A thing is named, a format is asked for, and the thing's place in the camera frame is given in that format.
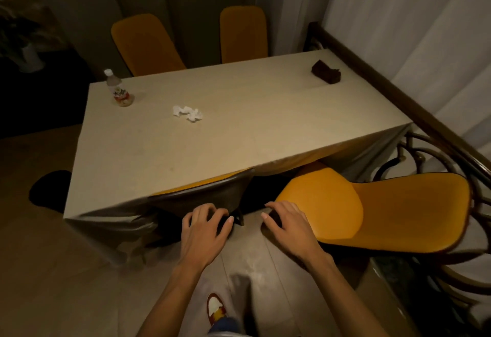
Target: person's right hand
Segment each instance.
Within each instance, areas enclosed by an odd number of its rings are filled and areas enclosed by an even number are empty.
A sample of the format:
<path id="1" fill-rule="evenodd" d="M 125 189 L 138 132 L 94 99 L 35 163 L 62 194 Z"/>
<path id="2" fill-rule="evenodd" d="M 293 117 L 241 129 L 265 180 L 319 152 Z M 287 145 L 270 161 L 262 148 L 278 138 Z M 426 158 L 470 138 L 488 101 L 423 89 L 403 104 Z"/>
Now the person's right hand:
<path id="1" fill-rule="evenodd" d="M 278 213 L 282 228 L 268 214 L 261 213 L 261 217 L 276 240 L 287 251 L 298 257 L 306 265 L 314 258 L 329 256 L 317 242 L 305 213 L 298 209 L 295 203 L 269 202 L 266 206 Z"/>

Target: jeans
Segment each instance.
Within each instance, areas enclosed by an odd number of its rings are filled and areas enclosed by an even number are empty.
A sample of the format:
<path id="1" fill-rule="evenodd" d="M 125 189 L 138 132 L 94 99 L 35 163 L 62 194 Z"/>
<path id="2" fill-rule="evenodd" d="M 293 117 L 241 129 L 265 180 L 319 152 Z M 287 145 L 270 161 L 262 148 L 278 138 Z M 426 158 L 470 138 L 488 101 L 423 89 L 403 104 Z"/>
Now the jeans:
<path id="1" fill-rule="evenodd" d="M 234 332 L 240 333 L 239 322 L 229 316 L 225 316 L 215 322 L 208 333 L 211 332 Z"/>

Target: plastic bottle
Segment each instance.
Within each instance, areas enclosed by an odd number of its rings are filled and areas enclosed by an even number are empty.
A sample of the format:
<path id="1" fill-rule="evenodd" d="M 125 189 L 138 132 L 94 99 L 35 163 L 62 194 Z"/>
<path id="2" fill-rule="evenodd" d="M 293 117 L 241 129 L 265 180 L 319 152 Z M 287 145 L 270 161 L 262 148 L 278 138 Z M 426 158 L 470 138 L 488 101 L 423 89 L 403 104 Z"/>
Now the plastic bottle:
<path id="1" fill-rule="evenodd" d="M 112 69 L 105 69 L 104 74 L 107 76 L 107 86 L 116 102 L 121 107 L 128 107 L 133 103 L 133 97 L 124 89 L 121 79 L 113 74 Z"/>

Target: chair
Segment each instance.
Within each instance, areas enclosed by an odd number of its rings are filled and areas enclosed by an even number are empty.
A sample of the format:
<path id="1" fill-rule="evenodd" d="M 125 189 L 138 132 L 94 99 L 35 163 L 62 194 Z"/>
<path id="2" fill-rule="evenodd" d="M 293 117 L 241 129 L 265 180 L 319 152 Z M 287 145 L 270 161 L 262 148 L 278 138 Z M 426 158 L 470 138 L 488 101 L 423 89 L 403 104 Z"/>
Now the chair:
<path id="1" fill-rule="evenodd" d="M 277 201 L 296 203 L 323 243 L 434 253 L 462 237 L 470 199 L 469 183 L 454 173 L 351 183 L 317 161 L 305 166 Z"/>
<path id="2" fill-rule="evenodd" d="M 159 192 L 149 197 L 148 202 L 181 218 L 198 205 L 213 203 L 217 208 L 228 209 L 243 225 L 239 204 L 253 175 L 254 169 L 229 173 Z"/>
<path id="3" fill-rule="evenodd" d="M 221 62 L 267 57 L 266 17 L 257 6 L 230 6 L 220 13 Z"/>
<path id="4" fill-rule="evenodd" d="M 111 36 L 133 76 L 186 69 L 167 31 L 153 14 L 116 22 Z"/>
<path id="5" fill-rule="evenodd" d="M 42 176 L 32 185 L 29 201 L 63 214 L 71 179 L 72 173 L 67 170 L 57 170 Z"/>

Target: hand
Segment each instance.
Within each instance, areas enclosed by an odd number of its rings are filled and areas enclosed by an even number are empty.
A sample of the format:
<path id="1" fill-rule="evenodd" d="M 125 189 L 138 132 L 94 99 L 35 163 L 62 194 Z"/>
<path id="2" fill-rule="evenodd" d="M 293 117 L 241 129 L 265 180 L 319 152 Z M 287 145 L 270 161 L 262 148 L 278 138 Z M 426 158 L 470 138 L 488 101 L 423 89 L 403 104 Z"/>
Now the hand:
<path id="1" fill-rule="evenodd" d="M 268 214 L 261 213 L 261 217 L 276 240 L 288 252 L 298 257 L 307 266 L 315 259 L 332 260 L 332 257 L 322 250 L 305 213 L 298 209 L 295 203 L 269 202 L 266 206 L 278 213 L 282 228 Z"/>
<path id="2" fill-rule="evenodd" d="M 212 210 L 213 216 L 207 221 L 209 210 Z M 212 263 L 224 248 L 234 224 L 234 217 L 230 216 L 217 235 L 218 223 L 224 215 L 228 216 L 228 210 L 217 209 L 213 204 L 203 204 L 184 216 L 181 232 L 181 263 L 188 264 L 200 272 Z"/>

